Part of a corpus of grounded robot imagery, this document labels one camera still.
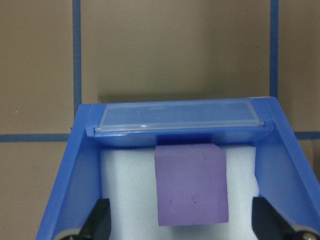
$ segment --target transparent plastic cover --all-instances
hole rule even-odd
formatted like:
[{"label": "transparent plastic cover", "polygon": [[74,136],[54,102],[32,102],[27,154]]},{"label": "transparent plastic cover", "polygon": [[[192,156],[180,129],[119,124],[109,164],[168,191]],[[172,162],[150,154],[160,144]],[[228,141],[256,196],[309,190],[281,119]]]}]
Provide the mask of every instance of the transparent plastic cover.
[{"label": "transparent plastic cover", "polygon": [[260,126],[249,100],[108,104],[96,132]]}]

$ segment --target purple cube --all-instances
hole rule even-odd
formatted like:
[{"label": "purple cube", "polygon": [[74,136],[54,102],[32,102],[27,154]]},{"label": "purple cube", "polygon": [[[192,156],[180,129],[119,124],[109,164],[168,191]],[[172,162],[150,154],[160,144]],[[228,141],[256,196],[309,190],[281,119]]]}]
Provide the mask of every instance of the purple cube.
[{"label": "purple cube", "polygon": [[208,144],[155,148],[159,226],[228,222],[226,153]]}]

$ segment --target blue tape line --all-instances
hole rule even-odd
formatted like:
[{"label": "blue tape line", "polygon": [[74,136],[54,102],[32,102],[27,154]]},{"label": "blue tape line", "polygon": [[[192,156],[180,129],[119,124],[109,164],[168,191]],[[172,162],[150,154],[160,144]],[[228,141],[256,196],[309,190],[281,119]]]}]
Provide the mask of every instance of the blue tape line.
[{"label": "blue tape line", "polygon": [[53,134],[4,134],[0,135],[0,143],[19,143],[19,142],[67,142],[68,133]]},{"label": "blue tape line", "polygon": [[317,140],[320,139],[320,131],[295,131],[298,140]]},{"label": "blue tape line", "polygon": [[82,103],[80,0],[72,0],[72,30],[73,30],[73,110],[74,110],[74,117],[75,117],[78,107]]},{"label": "blue tape line", "polygon": [[278,98],[279,0],[270,0],[270,85],[269,94]]}]

